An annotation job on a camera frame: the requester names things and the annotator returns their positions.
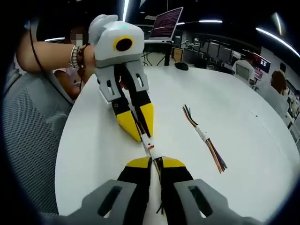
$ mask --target computer monitor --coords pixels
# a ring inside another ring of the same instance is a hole
[[[253,57],[254,61],[257,62],[257,67],[268,74],[270,71],[271,62],[256,53],[253,53]]]
[[[183,7],[170,10],[156,17],[149,39],[172,40]]]

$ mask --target white table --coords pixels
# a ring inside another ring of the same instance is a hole
[[[300,157],[278,114],[239,79],[216,71],[145,67],[155,107],[154,143],[182,161],[194,179],[203,179],[241,216],[266,221],[284,202],[299,175]],[[181,109],[207,131],[228,169],[219,174],[210,151]],[[55,192],[59,213],[68,215],[82,199],[127,162],[145,156],[107,109],[93,75],[66,122],[57,155]],[[166,224],[158,175],[152,167],[150,200],[144,224]]]

